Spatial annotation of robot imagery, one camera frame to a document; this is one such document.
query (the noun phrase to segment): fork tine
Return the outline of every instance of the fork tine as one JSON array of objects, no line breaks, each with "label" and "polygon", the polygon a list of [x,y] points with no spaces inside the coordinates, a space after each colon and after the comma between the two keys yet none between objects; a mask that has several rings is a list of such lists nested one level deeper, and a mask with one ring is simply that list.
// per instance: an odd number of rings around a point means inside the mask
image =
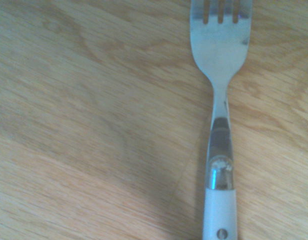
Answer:
[{"label": "fork tine", "polygon": [[208,24],[218,23],[218,4],[219,0],[210,0]]},{"label": "fork tine", "polygon": [[219,0],[210,0],[209,4],[209,16],[218,14],[218,2]]},{"label": "fork tine", "polygon": [[233,22],[233,1],[232,0],[225,0],[223,22],[224,23]]},{"label": "fork tine", "polygon": [[224,15],[232,15],[232,14],[233,14],[233,1],[225,0]]},{"label": "fork tine", "polygon": [[204,18],[204,0],[192,0],[190,7],[190,20],[203,22]]},{"label": "fork tine", "polygon": [[238,19],[248,19],[252,15],[253,0],[240,0]]}]

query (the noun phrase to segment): fork head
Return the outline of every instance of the fork head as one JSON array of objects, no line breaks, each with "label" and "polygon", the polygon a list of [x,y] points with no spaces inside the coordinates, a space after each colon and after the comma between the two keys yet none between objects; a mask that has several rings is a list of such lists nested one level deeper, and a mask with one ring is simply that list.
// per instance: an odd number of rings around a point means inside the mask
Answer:
[{"label": "fork head", "polygon": [[191,2],[190,40],[193,57],[213,86],[227,86],[247,56],[252,0],[240,0],[237,23],[233,22],[233,0],[223,0],[222,23],[218,23],[219,0],[210,0],[207,24],[203,22],[205,1]]}]

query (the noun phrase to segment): fork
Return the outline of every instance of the fork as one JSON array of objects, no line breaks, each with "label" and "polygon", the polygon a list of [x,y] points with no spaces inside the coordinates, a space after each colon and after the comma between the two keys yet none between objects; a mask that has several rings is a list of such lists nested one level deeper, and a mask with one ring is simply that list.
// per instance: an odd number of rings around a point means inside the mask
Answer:
[{"label": "fork", "polygon": [[[207,150],[203,240],[237,240],[236,190],[229,123],[227,88],[244,64],[250,36],[252,0],[240,0],[238,22],[233,22],[233,1],[210,0],[205,24],[204,0],[192,0],[190,41],[198,68],[209,78],[214,105]],[[218,22],[223,15],[223,22]]]}]

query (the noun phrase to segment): wooden surface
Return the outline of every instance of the wooden surface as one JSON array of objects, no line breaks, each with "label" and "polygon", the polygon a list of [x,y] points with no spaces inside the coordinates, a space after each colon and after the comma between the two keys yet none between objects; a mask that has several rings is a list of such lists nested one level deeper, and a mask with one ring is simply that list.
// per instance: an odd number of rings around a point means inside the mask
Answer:
[{"label": "wooden surface", "polygon": [[[0,240],[199,240],[212,88],[189,0],[0,0]],[[308,0],[254,0],[229,87],[240,240],[308,240]]]}]

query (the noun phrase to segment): white plastic handle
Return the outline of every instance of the white plastic handle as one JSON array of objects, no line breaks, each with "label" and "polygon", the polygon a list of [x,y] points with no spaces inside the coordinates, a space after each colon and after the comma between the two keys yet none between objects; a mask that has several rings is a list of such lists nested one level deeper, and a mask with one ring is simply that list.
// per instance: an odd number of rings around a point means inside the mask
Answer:
[{"label": "white plastic handle", "polygon": [[203,240],[237,240],[236,190],[206,188]]}]

